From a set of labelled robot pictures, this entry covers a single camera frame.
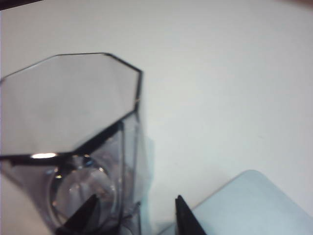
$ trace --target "white surface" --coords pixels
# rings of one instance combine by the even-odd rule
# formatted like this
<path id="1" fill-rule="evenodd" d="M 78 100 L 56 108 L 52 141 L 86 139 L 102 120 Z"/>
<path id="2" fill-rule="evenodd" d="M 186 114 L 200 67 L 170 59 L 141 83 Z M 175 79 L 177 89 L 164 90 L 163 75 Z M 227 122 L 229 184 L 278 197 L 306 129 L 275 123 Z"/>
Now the white surface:
<path id="1" fill-rule="evenodd" d="M 94 51 L 145 71 L 154 234 L 179 193 L 193 207 L 251 168 L 313 215 L 312 22 L 289 1 L 47 0 L 2 11 L 2 75 Z"/>
<path id="2" fill-rule="evenodd" d="M 263 174 L 248 170 L 193 209 L 208 235 L 312 235 L 313 218 Z M 174 235 L 175 225 L 162 235 Z"/>

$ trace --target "light blue object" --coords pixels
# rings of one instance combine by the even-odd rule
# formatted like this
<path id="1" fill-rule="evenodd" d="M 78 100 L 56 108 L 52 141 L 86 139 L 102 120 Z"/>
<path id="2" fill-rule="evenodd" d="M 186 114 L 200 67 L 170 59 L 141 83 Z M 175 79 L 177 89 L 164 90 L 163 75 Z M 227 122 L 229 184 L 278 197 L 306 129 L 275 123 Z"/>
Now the light blue object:
<path id="1" fill-rule="evenodd" d="M 313 235 L 313 218 L 255 170 L 241 173 L 193 213 L 207 235 Z M 175 225 L 161 234 L 174 235 Z"/>

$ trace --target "transparent plastic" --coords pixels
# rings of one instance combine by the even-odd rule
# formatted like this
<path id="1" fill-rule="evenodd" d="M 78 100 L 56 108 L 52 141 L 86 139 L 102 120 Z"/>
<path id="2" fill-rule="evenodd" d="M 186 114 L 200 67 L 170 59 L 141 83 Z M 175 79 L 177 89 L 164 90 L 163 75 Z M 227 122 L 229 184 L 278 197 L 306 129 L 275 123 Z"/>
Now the transparent plastic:
<path id="1" fill-rule="evenodd" d="M 107 53 L 57 55 L 1 80 L 1 167 L 56 234 L 140 234 L 149 179 L 142 72 Z"/>

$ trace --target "white background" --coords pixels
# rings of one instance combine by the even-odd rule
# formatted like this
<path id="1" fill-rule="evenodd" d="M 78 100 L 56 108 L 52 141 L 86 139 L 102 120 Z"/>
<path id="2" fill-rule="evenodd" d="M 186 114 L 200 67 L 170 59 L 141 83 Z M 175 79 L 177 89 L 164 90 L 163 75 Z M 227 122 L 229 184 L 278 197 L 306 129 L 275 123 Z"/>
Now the white background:
<path id="1" fill-rule="evenodd" d="M 1 12 L 2 76 L 54 54 L 98 51 L 145 72 L 153 234 L 173 221 L 178 194 L 193 207 L 246 169 L 313 215 L 313 7 L 46 0 Z M 26 202 L 24 217 L 10 210 L 19 198 L 11 187 L 2 187 L 6 235 L 17 234 L 10 219 L 32 219 Z"/>

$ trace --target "black plastic piece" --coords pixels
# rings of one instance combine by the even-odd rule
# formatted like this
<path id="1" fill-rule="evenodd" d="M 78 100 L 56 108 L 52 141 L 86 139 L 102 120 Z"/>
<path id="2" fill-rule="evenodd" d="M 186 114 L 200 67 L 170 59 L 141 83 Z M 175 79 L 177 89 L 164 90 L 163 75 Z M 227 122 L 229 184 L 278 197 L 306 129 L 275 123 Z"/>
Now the black plastic piece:
<path id="1" fill-rule="evenodd" d="M 178 235 L 206 235 L 182 196 L 175 199 L 175 205 Z"/>
<path id="2" fill-rule="evenodd" d="M 67 220 L 67 222 L 55 232 L 56 235 L 80 235 L 80 234 L 102 234 L 116 235 L 119 227 L 115 227 L 104 233 L 94 231 L 86 233 L 89 228 L 95 228 L 100 217 L 99 199 L 92 195 L 75 213 Z"/>

